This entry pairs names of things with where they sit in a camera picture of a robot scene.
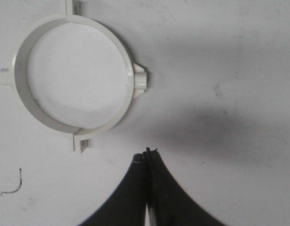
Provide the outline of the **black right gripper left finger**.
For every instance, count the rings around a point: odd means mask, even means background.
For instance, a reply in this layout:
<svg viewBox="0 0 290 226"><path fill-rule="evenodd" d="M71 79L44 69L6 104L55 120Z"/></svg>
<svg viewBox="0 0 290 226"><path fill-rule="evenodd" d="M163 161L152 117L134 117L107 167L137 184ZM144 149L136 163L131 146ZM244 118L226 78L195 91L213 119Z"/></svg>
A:
<svg viewBox="0 0 290 226"><path fill-rule="evenodd" d="M146 164L135 154L124 178L82 226L143 226L146 213Z"/></svg>

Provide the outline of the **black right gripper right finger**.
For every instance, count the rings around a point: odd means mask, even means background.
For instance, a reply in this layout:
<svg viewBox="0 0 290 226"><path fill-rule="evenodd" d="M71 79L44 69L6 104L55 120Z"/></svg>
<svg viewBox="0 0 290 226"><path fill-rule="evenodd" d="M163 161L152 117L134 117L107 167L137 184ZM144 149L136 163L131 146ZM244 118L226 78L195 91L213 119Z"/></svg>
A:
<svg viewBox="0 0 290 226"><path fill-rule="evenodd" d="M223 226L177 183L159 152L146 148L147 207L151 226Z"/></svg>

